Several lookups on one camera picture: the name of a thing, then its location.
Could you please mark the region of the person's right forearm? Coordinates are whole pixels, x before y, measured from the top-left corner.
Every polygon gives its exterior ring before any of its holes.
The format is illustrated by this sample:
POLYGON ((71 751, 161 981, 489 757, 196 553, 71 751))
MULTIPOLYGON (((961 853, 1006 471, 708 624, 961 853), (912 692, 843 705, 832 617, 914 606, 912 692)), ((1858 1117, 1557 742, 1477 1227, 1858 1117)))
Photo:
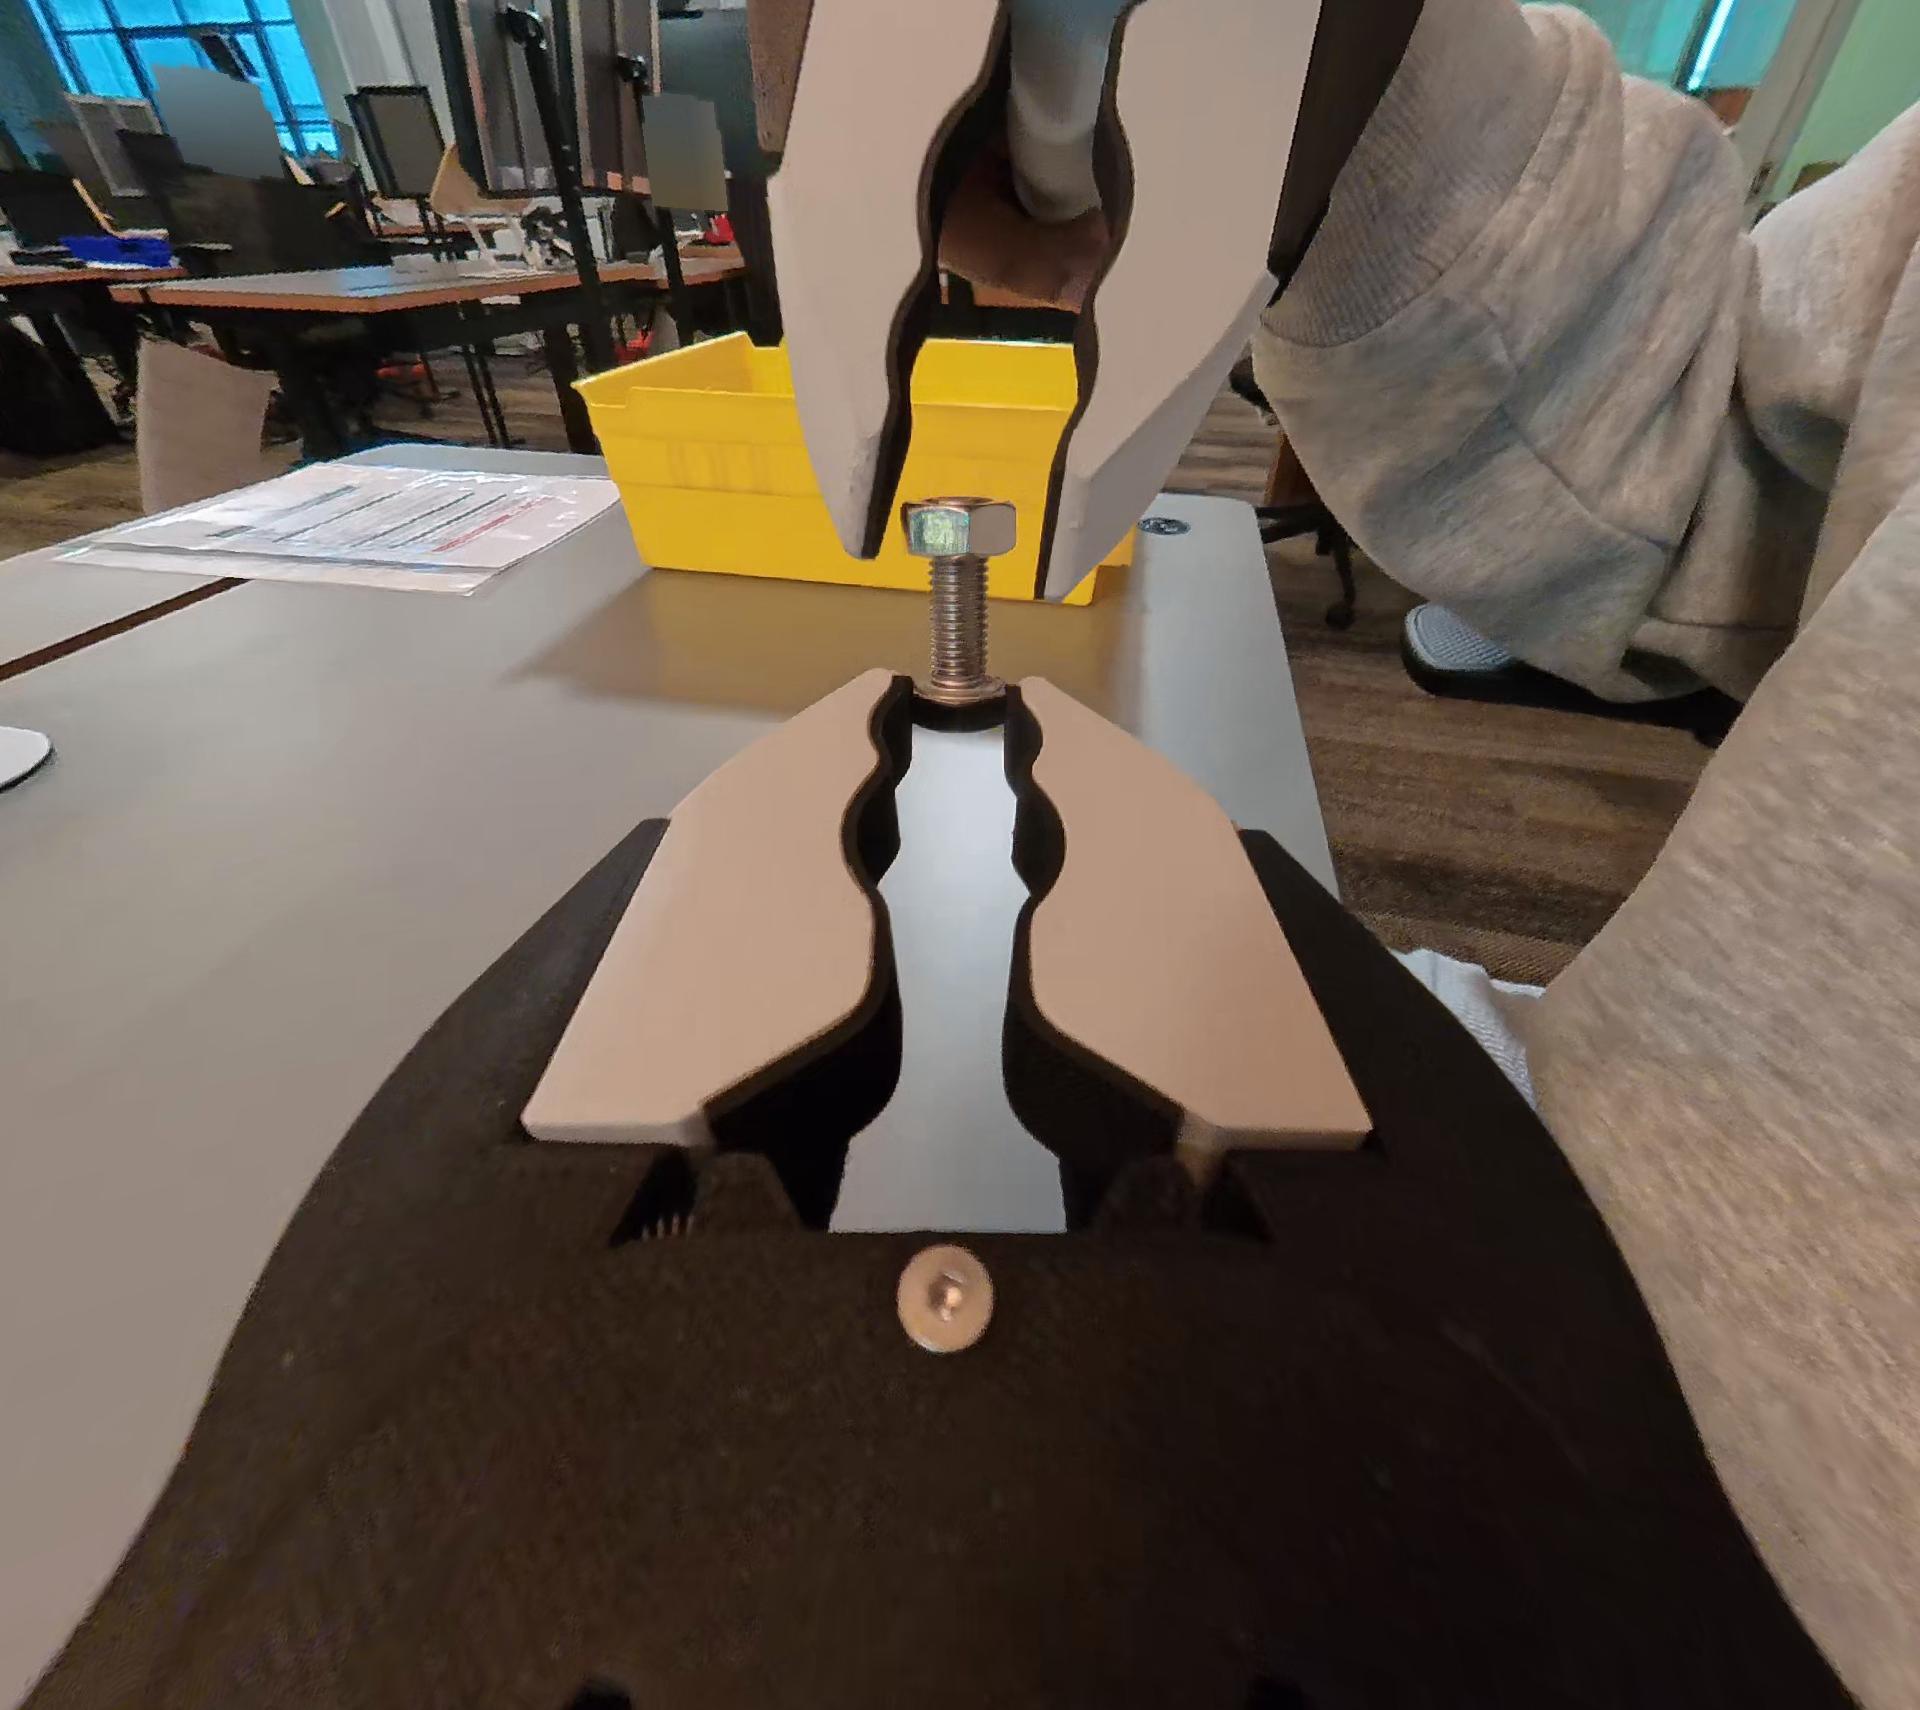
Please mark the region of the person's right forearm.
POLYGON ((1903 111, 1745 218, 1718 119, 1561 3, 1426 0, 1256 371, 1401 588, 1609 701, 1917 690, 1903 111))

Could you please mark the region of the steel hex nut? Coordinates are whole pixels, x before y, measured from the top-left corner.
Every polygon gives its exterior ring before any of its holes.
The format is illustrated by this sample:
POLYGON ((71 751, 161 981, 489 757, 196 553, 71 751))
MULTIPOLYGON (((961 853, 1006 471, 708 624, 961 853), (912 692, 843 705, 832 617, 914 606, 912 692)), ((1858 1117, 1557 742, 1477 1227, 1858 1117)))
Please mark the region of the steel hex nut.
POLYGON ((900 512, 907 553, 995 559, 1019 547, 1019 505, 1002 497, 914 497, 900 512))

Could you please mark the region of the steel hex bolt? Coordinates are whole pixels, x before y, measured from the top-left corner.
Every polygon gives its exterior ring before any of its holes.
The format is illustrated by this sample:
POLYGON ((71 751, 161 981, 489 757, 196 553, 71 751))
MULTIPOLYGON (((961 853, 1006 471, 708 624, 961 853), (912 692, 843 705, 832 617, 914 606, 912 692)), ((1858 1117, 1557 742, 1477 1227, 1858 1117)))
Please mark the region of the steel hex bolt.
POLYGON ((926 562, 926 678, 920 685, 926 705, 973 707, 1006 692, 990 673, 990 562, 926 562))

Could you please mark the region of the laminated paper sheet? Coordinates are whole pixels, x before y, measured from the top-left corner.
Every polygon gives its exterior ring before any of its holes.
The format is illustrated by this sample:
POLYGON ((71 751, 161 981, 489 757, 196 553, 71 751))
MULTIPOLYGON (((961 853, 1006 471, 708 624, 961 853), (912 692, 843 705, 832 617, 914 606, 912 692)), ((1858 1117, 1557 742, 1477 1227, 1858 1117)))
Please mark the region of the laminated paper sheet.
POLYGON ((622 505, 529 471, 304 465, 56 550, 62 562, 469 595, 622 505))

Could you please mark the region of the white cardboard sheet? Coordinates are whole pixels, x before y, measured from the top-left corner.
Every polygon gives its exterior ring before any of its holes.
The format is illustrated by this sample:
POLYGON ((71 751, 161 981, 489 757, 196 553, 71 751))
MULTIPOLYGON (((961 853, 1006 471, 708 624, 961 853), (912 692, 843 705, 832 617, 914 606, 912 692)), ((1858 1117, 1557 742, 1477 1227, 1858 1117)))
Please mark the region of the white cardboard sheet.
POLYGON ((275 474, 269 405, 275 377, 202 349, 141 340, 137 349, 137 494, 141 514, 219 497, 275 474))

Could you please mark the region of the dark monitor screen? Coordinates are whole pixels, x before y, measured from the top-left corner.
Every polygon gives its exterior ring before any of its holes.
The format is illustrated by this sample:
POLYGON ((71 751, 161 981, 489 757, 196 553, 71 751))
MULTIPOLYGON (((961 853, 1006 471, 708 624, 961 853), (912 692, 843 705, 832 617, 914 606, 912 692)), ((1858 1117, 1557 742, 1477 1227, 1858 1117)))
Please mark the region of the dark monitor screen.
POLYGON ((717 105, 754 124, 754 65, 743 7, 661 17, 661 87, 717 105))

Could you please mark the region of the black mesh office chair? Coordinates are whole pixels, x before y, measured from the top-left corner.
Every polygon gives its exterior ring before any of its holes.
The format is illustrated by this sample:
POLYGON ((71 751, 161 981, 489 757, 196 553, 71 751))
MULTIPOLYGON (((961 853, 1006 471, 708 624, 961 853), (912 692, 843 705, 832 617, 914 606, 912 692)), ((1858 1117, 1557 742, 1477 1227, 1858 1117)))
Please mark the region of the black mesh office chair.
POLYGON ((1677 728, 1710 751, 1741 718, 1741 705, 1718 690, 1694 690, 1656 701, 1597 696, 1564 678, 1517 659, 1438 605, 1419 605, 1404 611, 1401 666, 1422 692, 1444 701, 1646 720, 1656 728, 1677 728))

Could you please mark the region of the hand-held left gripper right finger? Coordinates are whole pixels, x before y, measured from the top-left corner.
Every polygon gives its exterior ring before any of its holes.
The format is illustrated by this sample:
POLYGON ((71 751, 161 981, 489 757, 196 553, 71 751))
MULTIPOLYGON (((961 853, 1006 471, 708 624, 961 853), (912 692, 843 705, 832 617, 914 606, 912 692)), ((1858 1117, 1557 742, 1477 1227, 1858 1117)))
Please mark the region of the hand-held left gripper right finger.
POLYGON ((1235 1151, 1346 1155, 1373 1117, 1231 814, 1026 678, 1010 690, 1010 1104, 1089 1227, 1128 1170, 1206 1196, 1235 1151))

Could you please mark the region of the grey desk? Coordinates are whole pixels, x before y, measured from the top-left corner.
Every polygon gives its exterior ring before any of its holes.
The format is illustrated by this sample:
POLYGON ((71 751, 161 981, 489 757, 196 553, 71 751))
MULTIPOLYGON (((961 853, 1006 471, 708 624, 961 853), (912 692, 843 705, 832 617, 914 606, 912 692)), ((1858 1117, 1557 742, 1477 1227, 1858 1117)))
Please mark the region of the grey desk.
MULTIPOLYGON (((1252 512, 1155 497, 1089 606, 995 605, 992 666, 1185 764, 1329 893, 1252 512)), ((5 679, 5 1705, 112 1575, 255 1278, 428 1019, 642 820, 863 670, 924 592, 646 571, 615 514, 469 595, 252 579, 5 679)), ((984 1070, 1014 792, 914 739, 884 879, 903 1085, 833 1231, 1060 1227, 984 1070)))

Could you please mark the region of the yellow plastic bin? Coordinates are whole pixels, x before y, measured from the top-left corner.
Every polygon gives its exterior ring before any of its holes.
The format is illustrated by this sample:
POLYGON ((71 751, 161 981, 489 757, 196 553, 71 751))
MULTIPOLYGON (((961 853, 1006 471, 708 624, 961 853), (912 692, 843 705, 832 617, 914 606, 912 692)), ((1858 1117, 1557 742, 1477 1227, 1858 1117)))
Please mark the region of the yellow plastic bin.
MULTIPOLYGON (((926 592, 890 525, 876 559, 833 533, 792 388, 787 349, 747 333, 581 377, 577 395, 652 571, 926 592)), ((926 340, 912 371, 903 497, 1019 505, 1019 547, 990 562, 992 600, 1034 600, 1051 458, 1075 401, 1075 351, 1045 340, 926 340)))

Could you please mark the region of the small black monitor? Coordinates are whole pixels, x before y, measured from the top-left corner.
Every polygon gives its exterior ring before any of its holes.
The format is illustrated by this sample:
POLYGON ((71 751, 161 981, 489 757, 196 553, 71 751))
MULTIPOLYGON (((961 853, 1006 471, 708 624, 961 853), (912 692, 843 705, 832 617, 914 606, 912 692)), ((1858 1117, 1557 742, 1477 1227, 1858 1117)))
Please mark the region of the small black monitor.
POLYGON ((444 132, 428 87, 369 84, 344 95, 353 132, 381 200, 428 202, 444 161, 444 132))

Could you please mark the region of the wooden-top office table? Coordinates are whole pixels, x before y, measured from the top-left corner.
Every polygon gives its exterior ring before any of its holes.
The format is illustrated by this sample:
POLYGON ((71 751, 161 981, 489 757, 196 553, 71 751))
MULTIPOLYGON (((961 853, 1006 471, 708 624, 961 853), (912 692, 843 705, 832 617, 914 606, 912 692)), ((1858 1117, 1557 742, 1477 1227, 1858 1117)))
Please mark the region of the wooden-top office table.
POLYGON ((664 297, 668 280, 646 258, 612 258, 586 288, 581 266, 508 266, 424 258, 420 266, 325 266, 280 276, 183 280, 153 276, 135 284, 111 280, 121 306, 173 312, 206 323, 242 349, 252 369, 275 377, 280 395, 300 430, 309 462, 334 462, 369 448, 366 430, 325 395, 325 333, 361 327, 369 340, 406 335, 417 349, 489 346, 498 335, 536 333, 558 388, 558 417, 573 454, 598 454, 586 405, 577 395, 581 369, 612 369, 612 349, 586 349, 586 323, 634 312, 642 300, 664 297))

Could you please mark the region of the person's striped garment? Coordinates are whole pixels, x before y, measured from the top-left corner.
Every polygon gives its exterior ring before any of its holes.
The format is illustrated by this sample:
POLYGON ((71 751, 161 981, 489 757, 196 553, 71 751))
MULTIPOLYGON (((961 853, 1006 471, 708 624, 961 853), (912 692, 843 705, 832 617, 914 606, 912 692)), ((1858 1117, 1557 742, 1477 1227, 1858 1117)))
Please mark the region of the person's striped garment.
POLYGON ((1540 986, 1521 986, 1491 976, 1484 965, 1433 952, 1404 948, 1397 952, 1401 968, 1426 986, 1433 1000, 1477 1040, 1477 1051, 1501 1066, 1501 1074, 1525 1095, 1536 1111, 1536 1085, 1528 1066, 1528 1026, 1542 1000, 1540 986))

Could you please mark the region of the person's grey sweater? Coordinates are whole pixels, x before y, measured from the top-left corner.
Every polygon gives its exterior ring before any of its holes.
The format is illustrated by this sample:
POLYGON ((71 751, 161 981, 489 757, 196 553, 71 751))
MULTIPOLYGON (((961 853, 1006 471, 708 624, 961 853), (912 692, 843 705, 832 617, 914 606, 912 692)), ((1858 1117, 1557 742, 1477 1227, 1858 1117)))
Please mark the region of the person's grey sweater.
POLYGON ((1920 1702, 1920 522, 1903 497, 1528 1016, 1772 1575, 1920 1702))

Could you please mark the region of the person's right hand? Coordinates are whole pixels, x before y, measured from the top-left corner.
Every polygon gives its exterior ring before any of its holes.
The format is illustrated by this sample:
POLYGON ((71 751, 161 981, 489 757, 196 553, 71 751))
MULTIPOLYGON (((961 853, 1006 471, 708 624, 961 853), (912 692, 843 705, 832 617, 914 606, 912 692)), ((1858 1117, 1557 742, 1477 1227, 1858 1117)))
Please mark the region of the person's right hand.
POLYGON ((950 194, 940 222, 940 266, 978 293, 1002 293, 1019 304, 1078 312, 1112 255, 1102 211, 1067 222, 1034 218, 1002 155, 978 155, 950 194))

